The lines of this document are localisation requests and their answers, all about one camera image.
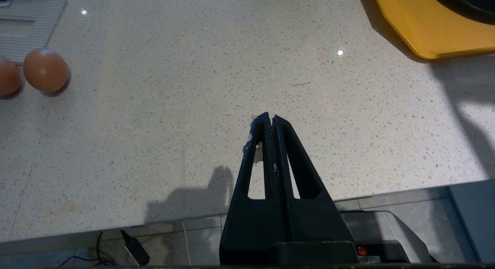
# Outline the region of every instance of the brown egg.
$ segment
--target brown egg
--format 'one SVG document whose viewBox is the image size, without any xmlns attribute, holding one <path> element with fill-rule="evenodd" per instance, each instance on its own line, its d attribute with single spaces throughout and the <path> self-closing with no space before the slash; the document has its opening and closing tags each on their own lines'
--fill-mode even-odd
<svg viewBox="0 0 495 269">
<path fill-rule="evenodd" d="M 0 56 L 0 96 L 14 93 L 21 86 L 21 75 L 15 64 Z"/>
<path fill-rule="evenodd" d="M 51 49 L 34 49 L 24 59 L 24 76 L 32 87 L 52 93 L 64 86 L 69 77 L 62 56 Z"/>
</svg>

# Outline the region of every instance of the tile floor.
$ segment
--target tile floor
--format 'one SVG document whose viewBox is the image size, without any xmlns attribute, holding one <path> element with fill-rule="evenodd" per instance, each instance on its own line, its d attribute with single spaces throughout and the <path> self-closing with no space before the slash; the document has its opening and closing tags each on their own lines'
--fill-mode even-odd
<svg viewBox="0 0 495 269">
<path fill-rule="evenodd" d="M 336 202 L 336 205 L 342 211 L 359 209 L 391 211 L 424 241 L 431 255 L 439 262 L 476 261 L 446 188 L 340 201 Z M 219 264 L 218 245 L 225 218 L 226 216 L 215 216 L 184 221 L 192 265 Z M 149 265 L 188 265 L 186 241 L 180 223 L 135 227 L 126 232 L 137 237 L 147 250 L 151 257 Z M 102 255 L 112 257 L 119 265 L 131 266 L 133 262 L 123 246 L 124 241 L 118 230 L 104 233 L 101 241 Z M 56 267 L 71 255 L 90 259 L 95 257 L 96 250 L 90 247 L 5 255 L 0 257 L 0 267 L 6 269 Z M 88 267 L 95 263 L 73 259 L 64 267 Z"/>
</svg>

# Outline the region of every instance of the red light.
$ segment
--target red light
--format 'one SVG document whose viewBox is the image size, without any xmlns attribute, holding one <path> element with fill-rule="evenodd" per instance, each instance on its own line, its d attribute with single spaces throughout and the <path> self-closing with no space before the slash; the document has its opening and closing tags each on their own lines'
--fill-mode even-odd
<svg viewBox="0 0 495 269">
<path fill-rule="evenodd" d="M 368 250 L 365 247 L 357 247 L 357 254 L 361 257 L 365 257 L 368 254 Z"/>
</svg>

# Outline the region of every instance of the yellow cutting board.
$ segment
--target yellow cutting board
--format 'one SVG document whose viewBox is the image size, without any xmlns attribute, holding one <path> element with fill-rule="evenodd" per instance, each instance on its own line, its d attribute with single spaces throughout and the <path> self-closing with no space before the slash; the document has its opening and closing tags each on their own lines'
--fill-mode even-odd
<svg viewBox="0 0 495 269">
<path fill-rule="evenodd" d="M 377 0 L 414 54 L 440 59 L 495 52 L 495 26 L 465 18 L 437 0 Z"/>
</svg>

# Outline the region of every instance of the terrazzo countertop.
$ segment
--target terrazzo countertop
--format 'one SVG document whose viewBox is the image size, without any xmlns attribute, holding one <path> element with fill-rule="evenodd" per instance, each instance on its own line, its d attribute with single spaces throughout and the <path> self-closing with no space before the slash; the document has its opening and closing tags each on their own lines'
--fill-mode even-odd
<svg viewBox="0 0 495 269">
<path fill-rule="evenodd" d="M 488 135 L 492 108 L 444 84 L 495 65 L 412 60 L 360 0 L 67 1 L 69 87 L 0 100 L 0 242 L 226 213 L 263 112 L 335 200 L 490 177 L 459 117 Z"/>
</svg>

